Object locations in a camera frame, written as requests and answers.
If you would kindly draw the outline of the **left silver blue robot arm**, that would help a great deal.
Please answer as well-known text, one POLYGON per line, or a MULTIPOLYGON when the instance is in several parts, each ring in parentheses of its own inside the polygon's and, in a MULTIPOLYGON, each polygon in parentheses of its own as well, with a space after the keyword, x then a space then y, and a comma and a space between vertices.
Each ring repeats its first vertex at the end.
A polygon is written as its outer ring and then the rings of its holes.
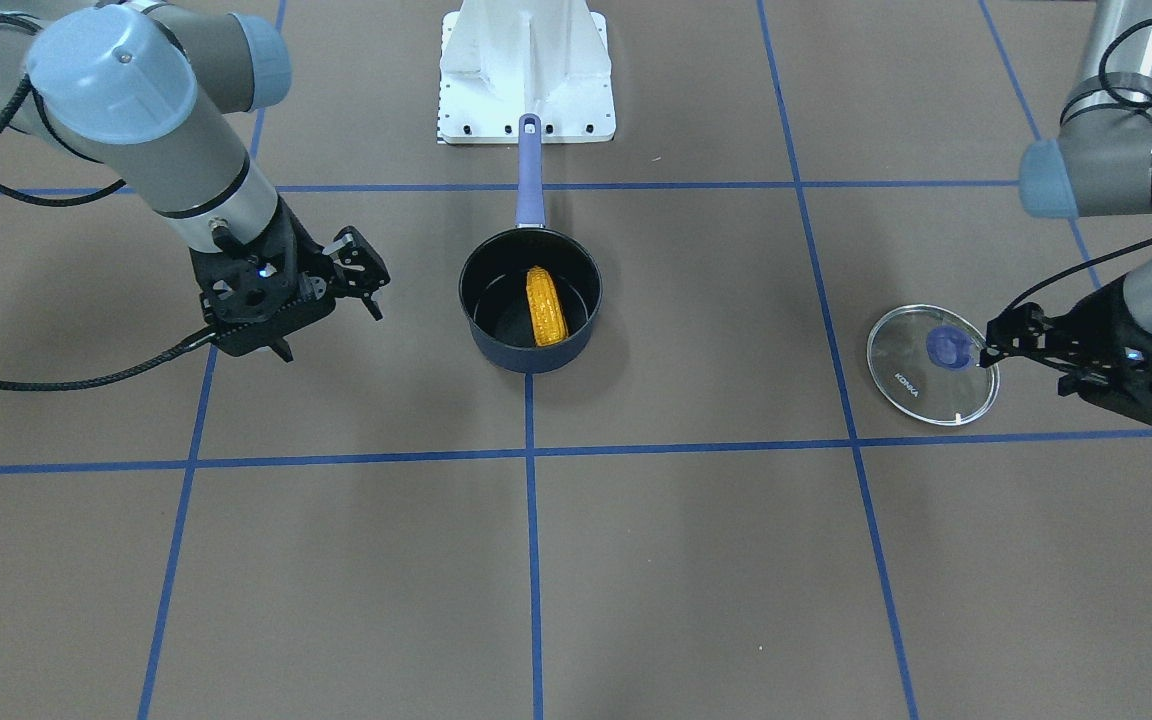
MULTIPOLYGON (((1152 213, 1152 1, 1100 1, 1059 135, 1021 158, 1020 200, 1038 218, 1152 213)), ((1061 396, 1152 427, 1152 259, 1044 314, 1021 291, 986 328, 980 365, 1026 357, 1061 396)))

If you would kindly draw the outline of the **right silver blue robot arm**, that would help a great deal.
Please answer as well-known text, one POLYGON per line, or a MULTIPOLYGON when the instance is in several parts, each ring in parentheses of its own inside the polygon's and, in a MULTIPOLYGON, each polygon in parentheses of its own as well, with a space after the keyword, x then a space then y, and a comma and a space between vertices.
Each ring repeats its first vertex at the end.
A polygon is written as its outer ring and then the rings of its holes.
POLYGON ((169 1, 0 1, 0 129, 109 168, 177 234, 200 290, 195 344, 242 356, 358 300, 391 274, 361 232, 303 228, 228 118, 291 90, 291 55, 260 15, 169 1))

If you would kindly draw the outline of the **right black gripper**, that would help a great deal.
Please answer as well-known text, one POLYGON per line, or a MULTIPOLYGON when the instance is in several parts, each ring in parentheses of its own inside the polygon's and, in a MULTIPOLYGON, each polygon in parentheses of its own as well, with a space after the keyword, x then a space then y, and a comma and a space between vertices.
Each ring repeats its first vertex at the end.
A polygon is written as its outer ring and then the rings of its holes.
POLYGON ((338 300, 361 300, 376 323, 384 318, 379 291, 391 273, 353 225, 323 247, 279 200, 253 240, 238 240, 225 218, 212 218, 207 227, 218 251, 189 253, 204 316, 196 344, 215 344, 230 356, 270 348, 293 363, 287 338, 332 314, 338 300))

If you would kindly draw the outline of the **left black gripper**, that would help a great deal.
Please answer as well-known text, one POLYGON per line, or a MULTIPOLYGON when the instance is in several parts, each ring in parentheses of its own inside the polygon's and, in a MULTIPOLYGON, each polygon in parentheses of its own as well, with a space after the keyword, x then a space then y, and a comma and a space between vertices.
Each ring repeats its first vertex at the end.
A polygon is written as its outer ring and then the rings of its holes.
POLYGON ((1091 293, 1066 314, 1044 314, 1033 302, 996 314, 978 366, 988 369, 1007 357, 1055 369, 1059 397, 1082 397, 1152 427, 1152 333, 1130 313, 1124 279, 1091 293))

